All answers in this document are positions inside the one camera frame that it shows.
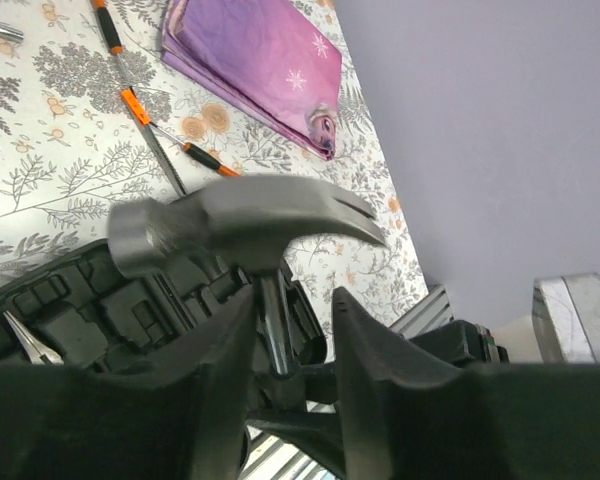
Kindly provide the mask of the black handled screwdriver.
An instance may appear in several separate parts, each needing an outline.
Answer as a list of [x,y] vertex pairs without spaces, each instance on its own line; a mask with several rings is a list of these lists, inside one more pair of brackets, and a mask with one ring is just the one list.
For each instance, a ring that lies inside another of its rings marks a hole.
[[22,42],[24,34],[21,30],[0,21],[0,38],[14,42]]

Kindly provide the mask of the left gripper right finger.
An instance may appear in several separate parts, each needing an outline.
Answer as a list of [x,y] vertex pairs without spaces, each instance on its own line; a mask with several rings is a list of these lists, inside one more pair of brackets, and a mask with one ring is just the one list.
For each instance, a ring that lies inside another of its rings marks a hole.
[[600,479],[600,364],[454,367],[333,293],[350,479]]

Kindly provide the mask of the small claw hammer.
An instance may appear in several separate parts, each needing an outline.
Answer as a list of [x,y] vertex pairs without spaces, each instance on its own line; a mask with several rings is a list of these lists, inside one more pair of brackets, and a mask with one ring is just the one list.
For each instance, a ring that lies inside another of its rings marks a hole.
[[382,246],[371,205],[327,181],[299,176],[228,177],[174,203],[152,198],[114,205],[108,247],[127,278],[161,270],[172,260],[206,249],[253,280],[272,370],[294,375],[288,309],[279,272],[289,244],[322,234]]

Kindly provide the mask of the orange handled pliers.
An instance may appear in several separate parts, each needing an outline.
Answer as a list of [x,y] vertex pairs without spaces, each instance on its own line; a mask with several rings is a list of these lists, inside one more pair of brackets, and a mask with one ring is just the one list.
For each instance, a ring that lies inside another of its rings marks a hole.
[[3,316],[32,364],[62,365],[62,356],[37,339],[10,311]]

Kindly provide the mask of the black plastic tool case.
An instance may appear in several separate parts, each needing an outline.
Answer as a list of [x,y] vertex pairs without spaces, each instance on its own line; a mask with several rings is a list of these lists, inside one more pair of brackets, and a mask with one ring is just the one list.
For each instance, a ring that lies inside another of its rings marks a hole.
[[94,372],[121,372],[209,320],[251,280],[196,253],[136,279],[115,267],[106,241],[76,250],[66,236],[0,240],[0,362],[28,363],[10,312],[62,359]]

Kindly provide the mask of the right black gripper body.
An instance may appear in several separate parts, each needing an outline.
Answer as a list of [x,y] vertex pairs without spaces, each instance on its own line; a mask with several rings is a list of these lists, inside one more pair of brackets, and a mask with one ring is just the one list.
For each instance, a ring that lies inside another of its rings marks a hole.
[[[491,332],[479,325],[464,320],[452,321],[439,328],[409,339],[427,353],[460,368],[473,363],[508,363],[505,347],[497,345]],[[305,365],[301,369],[305,398],[320,404],[338,401],[333,361]]]

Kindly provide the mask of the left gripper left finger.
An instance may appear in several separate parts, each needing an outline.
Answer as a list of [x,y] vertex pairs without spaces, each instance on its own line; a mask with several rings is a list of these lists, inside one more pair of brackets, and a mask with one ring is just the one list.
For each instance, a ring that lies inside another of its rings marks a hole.
[[256,340],[246,288],[119,374],[0,363],[0,479],[235,479]]

